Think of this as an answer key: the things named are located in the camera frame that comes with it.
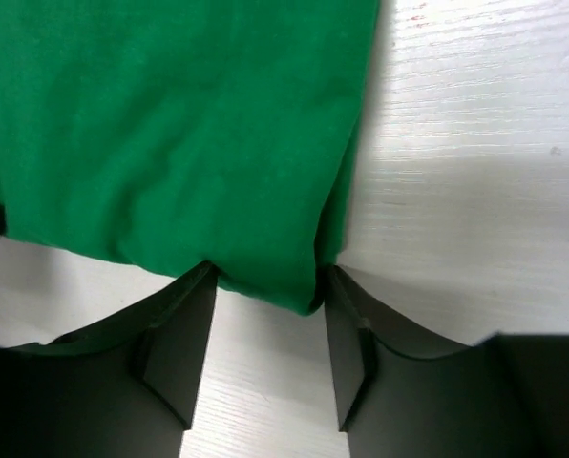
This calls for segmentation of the green t shirt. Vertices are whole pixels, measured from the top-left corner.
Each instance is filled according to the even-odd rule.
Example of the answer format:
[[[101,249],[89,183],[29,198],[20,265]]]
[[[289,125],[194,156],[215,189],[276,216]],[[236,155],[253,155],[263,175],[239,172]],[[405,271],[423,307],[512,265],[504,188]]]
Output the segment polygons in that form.
[[[341,249],[376,1],[0,1],[11,239],[301,315]]]

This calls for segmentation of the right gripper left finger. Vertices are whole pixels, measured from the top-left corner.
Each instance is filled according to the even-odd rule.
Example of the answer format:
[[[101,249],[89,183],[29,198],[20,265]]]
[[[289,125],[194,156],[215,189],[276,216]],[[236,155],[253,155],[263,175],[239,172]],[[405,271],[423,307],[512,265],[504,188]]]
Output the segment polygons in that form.
[[[16,347],[9,457],[176,457],[190,429],[216,297],[200,264],[48,344]]]

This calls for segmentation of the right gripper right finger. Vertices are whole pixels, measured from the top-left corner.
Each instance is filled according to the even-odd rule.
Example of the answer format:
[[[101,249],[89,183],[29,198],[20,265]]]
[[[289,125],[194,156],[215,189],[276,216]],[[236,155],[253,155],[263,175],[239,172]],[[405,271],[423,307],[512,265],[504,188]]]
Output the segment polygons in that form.
[[[339,428],[353,457],[499,457],[501,384],[481,347],[443,338],[324,274]]]

